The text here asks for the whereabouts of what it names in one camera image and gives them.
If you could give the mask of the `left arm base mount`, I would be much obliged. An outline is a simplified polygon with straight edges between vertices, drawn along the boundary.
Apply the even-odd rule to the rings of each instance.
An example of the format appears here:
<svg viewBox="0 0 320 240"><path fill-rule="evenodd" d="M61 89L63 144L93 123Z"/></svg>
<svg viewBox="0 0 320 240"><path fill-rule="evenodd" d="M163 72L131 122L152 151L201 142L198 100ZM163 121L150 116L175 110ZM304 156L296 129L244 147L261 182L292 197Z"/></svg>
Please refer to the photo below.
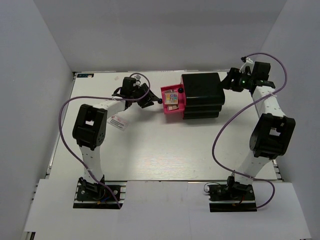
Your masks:
<svg viewBox="0 0 320 240"><path fill-rule="evenodd" d="M110 191L98 183L89 183L82 177L78 179L75 191L74 209L119 210L126 196L126 181L106 181Z"/></svg>

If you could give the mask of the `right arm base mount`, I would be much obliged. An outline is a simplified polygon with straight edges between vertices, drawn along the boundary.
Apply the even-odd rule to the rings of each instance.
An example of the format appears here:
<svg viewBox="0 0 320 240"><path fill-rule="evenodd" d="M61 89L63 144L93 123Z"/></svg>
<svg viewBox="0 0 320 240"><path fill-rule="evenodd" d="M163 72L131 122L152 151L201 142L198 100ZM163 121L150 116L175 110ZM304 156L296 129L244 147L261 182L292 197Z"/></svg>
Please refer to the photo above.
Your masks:
<svg viewBox="0 0 320 240"><path fill-rule="evenodd" d="M229 176L225 183L208 182L203 190L209 195L211 213L256 212L256 198L251 184L244 185Z"/></svg>

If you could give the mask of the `black drawer organizer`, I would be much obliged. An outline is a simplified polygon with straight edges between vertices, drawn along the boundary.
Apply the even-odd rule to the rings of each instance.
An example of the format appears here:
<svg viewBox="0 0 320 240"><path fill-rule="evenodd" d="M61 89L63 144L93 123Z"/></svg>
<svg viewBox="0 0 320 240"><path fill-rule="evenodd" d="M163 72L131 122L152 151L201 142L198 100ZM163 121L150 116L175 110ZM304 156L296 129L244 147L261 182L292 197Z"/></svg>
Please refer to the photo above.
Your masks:
<svg viewBox="0 0 320 240"><path fill-rule="evenodd" d="M181 75L184 97L183 119L213 119L225 103L225 93L217 72Z"/></svg>

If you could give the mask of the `pink nude eyeshadow palette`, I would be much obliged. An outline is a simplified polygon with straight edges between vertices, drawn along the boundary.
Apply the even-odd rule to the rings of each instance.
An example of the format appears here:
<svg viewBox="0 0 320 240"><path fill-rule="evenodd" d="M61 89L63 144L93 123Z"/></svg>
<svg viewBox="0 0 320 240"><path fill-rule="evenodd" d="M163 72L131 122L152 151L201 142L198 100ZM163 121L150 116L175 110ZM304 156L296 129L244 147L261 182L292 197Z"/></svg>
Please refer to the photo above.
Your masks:
<svg viewBox="0 0 320 240"><path fill-rule="evenodd" d="M179 106L177 104L172 104L172 105L167 105L167 110L168 111L175 111L178 110Z"/></svg>

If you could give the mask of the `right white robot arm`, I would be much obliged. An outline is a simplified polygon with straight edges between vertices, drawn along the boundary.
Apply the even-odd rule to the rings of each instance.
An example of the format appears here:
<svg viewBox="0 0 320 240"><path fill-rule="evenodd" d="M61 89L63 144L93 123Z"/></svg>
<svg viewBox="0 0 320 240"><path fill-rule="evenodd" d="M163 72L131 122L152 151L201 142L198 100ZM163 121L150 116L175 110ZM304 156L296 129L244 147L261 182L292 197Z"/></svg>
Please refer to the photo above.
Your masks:
<svg viewBox="0 0 320 240"><path fill-rule="evenodd" d="M271 160L283 156L289 146L296 121L282 111L269 81L270 63L243 58L241 68L232 67L221 82L225 90L250 92L258 122L249 139L249 152L233 177L228 178L226 195L236 200Z"/></svg>

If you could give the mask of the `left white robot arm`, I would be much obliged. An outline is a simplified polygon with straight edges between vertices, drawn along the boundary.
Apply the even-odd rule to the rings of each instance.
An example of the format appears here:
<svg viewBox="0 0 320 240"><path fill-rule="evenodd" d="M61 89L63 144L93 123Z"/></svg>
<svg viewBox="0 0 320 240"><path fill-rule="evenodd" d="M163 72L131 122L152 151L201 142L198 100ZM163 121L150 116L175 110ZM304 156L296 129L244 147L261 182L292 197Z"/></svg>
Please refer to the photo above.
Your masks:
<svg viewBox="0 0 320 240"><path fill-rule="evenodd" d="M142 109L163 100L157 97L150 87L135 77L125 77L122 86L112 94L111 100L96 105L82 104L79 108L72 137L76 140L85 164L84 175L80 178L82 185L89 186L88 193L99 200L105 196L105 176L101 168L100 146L106 137L107 120L127 110L133 103Z"/></svg>

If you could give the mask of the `clear labelled makeup case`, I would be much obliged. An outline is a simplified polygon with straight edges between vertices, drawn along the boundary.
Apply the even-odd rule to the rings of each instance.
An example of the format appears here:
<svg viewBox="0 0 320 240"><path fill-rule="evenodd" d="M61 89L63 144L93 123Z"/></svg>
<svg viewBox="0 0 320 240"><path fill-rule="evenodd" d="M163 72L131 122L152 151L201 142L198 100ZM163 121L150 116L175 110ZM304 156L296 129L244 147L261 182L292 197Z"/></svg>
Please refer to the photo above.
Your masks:
<svg viewBox="0 0 320 240"><path fill-rule="evenodd" d="M118 116L117 114L111 116L110 118L108 118L107 123L121 131L125 131L126 128L129 125L129 122L126 121L125 119L121 118L120 116Z"/></svg>

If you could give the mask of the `colourful eyeshadow palette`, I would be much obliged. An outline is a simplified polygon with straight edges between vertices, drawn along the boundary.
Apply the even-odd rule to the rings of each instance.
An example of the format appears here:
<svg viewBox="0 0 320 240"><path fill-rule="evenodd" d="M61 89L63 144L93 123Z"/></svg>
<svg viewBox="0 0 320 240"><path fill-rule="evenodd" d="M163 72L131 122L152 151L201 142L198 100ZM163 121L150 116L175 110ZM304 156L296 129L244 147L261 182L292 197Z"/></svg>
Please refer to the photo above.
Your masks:
<svg viewBox="0 0 320 240"><path fill-rule="evenodd" d="M179 94L177 92L165 92L164 93L164 104L165 105L178 105Z"/></svg>

